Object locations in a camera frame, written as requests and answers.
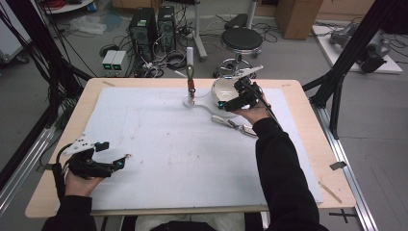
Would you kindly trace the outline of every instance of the black sleeve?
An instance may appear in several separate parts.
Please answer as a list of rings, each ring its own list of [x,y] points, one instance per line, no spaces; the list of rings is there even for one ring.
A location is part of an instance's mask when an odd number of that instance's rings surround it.
[[[270,212],[268,230],[327,230],[310,193],[294,145],[272,118],[257,121],[253,130],[258,172]]]
[[[91,197],[65,196],[57,214],[45,221],[42,231],[96,231],[91,206]]]

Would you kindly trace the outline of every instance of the wooden table frame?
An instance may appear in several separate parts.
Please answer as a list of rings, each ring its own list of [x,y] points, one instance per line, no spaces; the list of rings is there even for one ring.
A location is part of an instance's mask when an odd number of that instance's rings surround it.
[[[210,88],[214,79],[195,79],[197,88]],[[288,102],[299,136],[303,142],[310,164],[319,181],[320,190],[324,202],[319,208],[351,208],[355,206],[355,199],[350,187],[340,170],[332,170],[330,165],[336,163],[333,151],[324,136],[315,113],[302,87],[296,80],[256,80],[263,89],[281,89]],[[65,127],[59,143],[51,157],[50,164],[55,163],[58,151],[68,143],[78,139],[94,109],[99,93],[103,88],[126,87],[126,88],[186,88],[186,79],[114,79],[97,78],[88,81],[87,86]],[[50,170],[46,170],[27,206],[26,216],[28,218],[48,218],[55,216],[55,208],[58,197],[54,185],[54,178]],[[174,214],[174,213],[215,213],[215,212],[254,212],[265,211],[268,207],[259,206],[251,208],[250,211],[244,207],[235,208],[213,208],[180,210],[143,210],[143,211],[95,211],[96,216],[119,216],[119,215],[147,215],[147,214]]]

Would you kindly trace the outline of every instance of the small box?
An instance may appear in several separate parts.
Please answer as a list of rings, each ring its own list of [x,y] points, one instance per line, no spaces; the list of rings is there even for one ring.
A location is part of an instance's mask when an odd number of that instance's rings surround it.
[[[108,53],[106,53],[106,56],[102,61],[102,66],[105,69],[107,77],[111,77],[113,75],[114,68],[112,67],[112,61],[114,60],[115,55],[116,51],[110,50]]]
[[[257,16],[274,16],[278,0],[258,0],[255,15]]]
[[[306,39],[323,0],[280,0],[275,21],[283,39]]]
[[[120,13],[135,13],[137,8],[153,8],[155,13],[161,5],[160,0],[112,0],[112,6]]]
[[[112,68],[114,77],[126,77],[126,71],[130,68],[126,51],[116,51],[116,55],[112,60]]]

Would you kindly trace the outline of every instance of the white board surface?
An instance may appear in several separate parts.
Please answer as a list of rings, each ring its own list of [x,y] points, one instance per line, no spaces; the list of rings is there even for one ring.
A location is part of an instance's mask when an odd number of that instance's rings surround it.
[[[210,89],[197,89],[204,95]],[[284,94],[264,90],[297,149],[316,202],[322,195]],[[211,121],[204,108],[183,105],[186,89],[105,88],[84,133],[109,141],[93,160],[132,156],[92,193],[93,210],[266,205],[255,159],[256,139]],[[249,123],[242,117],[237,124]]]
[[[343,49],[339,44],[330,44],[329,40],[331,34],[329,32],[331,30],[332,29],[325,26],[313,26],[313,31],[316,35],[327,34],[326,36],[319,36],[317,38],[327,60],[329,61],[330,65],[333,66],[337,59],[339,59],[339,56],[343,52]],[[399,74],[402,72],[402,69],[390,58],[390,56],[387,55],[383,59],[387,62],[378,67],[378,69],[376,69],[374,73]],[[354,64],[351,67],[350,71],[363,72],[363,70],[357,64]]]

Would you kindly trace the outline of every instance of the person's arm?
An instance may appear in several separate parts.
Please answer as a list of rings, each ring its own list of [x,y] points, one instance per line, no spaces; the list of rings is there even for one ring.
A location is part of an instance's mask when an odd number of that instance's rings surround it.
[[[49,218],[42,231],[96,231],[94,218],[90,215],[92,198],[90,193],[103,178],[84,180],[69,172],[66,176],[65,197],[57,214]]]
[[[278,128],[261,104],[234,113],[253,124],[259,138],[256,159],[270,212],[268,230],[327,230],[319,224],[318,206],[289,135]]]

